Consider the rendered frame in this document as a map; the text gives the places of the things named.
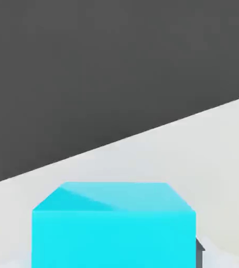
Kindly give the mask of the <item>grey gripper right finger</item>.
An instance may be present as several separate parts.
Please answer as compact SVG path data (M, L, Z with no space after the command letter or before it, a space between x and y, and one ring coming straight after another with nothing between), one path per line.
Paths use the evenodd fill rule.
M196 238L196 268L234 268L234 258L211 242Z

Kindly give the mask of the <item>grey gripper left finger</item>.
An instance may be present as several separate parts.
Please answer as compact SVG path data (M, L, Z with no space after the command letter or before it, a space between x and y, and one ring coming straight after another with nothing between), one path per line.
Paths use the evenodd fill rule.
M8 263L8 268L31 268L31 259L19 259Z

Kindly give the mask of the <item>small cyan cube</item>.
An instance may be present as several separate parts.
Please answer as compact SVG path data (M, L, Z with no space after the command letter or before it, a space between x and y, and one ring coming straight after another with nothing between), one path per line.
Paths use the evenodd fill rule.
M31 237L31 268L196 268L196 213L166 183L63 183Z

